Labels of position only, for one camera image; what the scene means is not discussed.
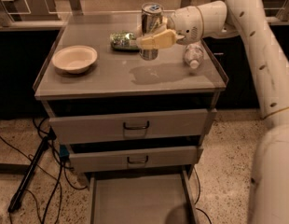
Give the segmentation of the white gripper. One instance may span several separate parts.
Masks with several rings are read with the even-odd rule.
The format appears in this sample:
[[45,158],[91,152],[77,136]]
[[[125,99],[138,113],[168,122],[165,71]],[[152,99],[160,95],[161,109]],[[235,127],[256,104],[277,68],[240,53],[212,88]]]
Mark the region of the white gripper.
[[136,39],[139,49],[167,49],[176,42],[188,45],[200,41],[203,34],[203,18],[197,7],[175,10],[169,18],[162,17],[162,24],[169,29],[160,33],[146,34]]

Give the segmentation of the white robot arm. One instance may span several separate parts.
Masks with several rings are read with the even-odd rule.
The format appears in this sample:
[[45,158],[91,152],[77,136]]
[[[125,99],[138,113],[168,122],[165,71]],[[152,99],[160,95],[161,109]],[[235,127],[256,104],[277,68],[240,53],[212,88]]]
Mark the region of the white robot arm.
[[289,224],[289,62],[262,0],[223,0],[175,10],[137,38],[140,49],[188,45],[203,37],[241,37],[268,131],[257,145],[247,224]]

